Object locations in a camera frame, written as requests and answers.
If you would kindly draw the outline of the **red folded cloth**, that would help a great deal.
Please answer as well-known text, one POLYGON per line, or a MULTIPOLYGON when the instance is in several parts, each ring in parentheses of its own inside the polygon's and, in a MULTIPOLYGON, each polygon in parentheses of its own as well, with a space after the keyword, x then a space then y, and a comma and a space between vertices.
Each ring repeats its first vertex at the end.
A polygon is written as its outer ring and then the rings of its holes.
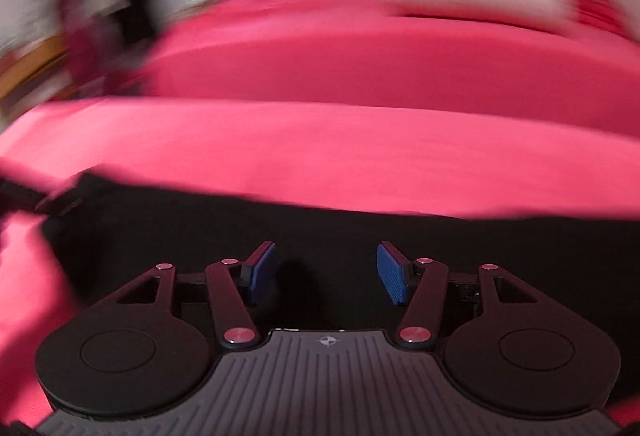
POLYGON ((617 0, 570 0, 570 7, 572 19, 578 24, 637 40, 631 16, 617 0))

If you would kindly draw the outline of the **black knit pants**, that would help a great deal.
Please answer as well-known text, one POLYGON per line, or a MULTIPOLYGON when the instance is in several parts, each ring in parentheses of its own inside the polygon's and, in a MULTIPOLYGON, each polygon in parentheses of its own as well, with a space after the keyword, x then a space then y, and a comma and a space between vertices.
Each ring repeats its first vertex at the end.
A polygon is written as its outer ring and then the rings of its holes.
POLYGON ((559 216, 461 219, 372 214, 250 201, 125 185, 88 171, 40 209, 29 247, 42 247, 62 272, 53 306, 41 306, 36 266, 6 257, 2 312, 18 333, 1 352, 1 415, 35 381, 40 342, 78 306, 89 306, 157 263, 202 271, 222 257, 243 258, 276 245, 273 297, 256 312, 262 330, 389 328, 399 317, 375 269, 383 241, 410 258, 432 257, 456 272, 496 265, 540 289, 608 333, 622 368, 612 396, 639 393, 639 222, 559 216))

